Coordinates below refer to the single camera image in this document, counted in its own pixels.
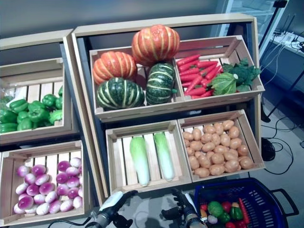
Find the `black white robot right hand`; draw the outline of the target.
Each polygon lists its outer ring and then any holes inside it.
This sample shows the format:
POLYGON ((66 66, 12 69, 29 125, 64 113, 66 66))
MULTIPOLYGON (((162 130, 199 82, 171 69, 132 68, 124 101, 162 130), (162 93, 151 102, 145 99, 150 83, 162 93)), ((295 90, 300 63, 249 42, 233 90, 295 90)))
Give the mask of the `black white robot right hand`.
POLYGON ((190 196, 176 188, 171 189, 171 192, 174 196, 173 199, 177 202, 177 206, 168 210, 161 210, 161 214, 166 220, 175 220, 183 216, 188 222, 192 218, 198 217, 190 196))

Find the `black white robot left hand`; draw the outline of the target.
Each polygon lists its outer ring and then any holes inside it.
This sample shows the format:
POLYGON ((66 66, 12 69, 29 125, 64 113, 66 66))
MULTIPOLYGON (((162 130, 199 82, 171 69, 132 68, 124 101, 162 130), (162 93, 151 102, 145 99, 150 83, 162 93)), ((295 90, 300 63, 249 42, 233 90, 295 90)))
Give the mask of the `black white robot left hand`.
POLYGON ((125 202, 136 195, 137 190, 132 190, 126 193, 118 191, 111 195, 98 211, 96 221, 96 228, 105 228, 111 222, 116 228, 130 228, 133 220, 126 219, 124 216, 118 213, 119 209, 125 204, 125 202))

